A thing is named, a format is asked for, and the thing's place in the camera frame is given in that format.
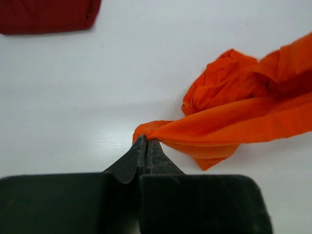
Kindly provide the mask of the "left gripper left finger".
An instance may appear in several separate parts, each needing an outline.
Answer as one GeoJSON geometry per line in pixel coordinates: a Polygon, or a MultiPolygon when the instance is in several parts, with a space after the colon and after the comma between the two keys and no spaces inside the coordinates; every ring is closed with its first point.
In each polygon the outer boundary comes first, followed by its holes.
{"type": "Polygon", "coordinates": [[[130,150],[100,173],[15,175],[0,181],[3,234],[103,234],[113,194],[131,182],[145,157],[140,136],[130,150]]]}

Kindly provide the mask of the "orange t-shirt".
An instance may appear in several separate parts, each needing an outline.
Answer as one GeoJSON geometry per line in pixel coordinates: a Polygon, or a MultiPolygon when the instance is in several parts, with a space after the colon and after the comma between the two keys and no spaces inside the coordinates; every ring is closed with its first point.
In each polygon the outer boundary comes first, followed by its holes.
{"type": "Polygon", "coordinates": [[[311,34],[262,59],[226,51],[191,85],[181,109],[181,119],[137,126],[133,139],[157,139],[202,170],[228,159],[241,144],[311,131],[311,34]]]}

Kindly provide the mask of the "dark red folded t-shirt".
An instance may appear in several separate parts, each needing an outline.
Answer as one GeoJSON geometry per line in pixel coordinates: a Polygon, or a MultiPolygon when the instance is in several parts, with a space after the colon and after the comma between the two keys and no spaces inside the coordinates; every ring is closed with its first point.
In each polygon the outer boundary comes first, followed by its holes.
{"type": "Polygon", "coordinates": [[[90,29],[100,0],[2,0],[0,33],[27,35],[90,29]]]}

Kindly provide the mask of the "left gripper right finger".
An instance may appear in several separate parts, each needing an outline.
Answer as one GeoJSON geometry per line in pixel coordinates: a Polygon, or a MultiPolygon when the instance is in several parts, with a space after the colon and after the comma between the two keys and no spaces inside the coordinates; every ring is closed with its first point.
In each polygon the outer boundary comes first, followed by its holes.
{"type": "Polygon", "coordinates": [[[271,234],[259,186],[244,175],[185,175],[150,140],[139,179],[143,234],[271,234]]]}

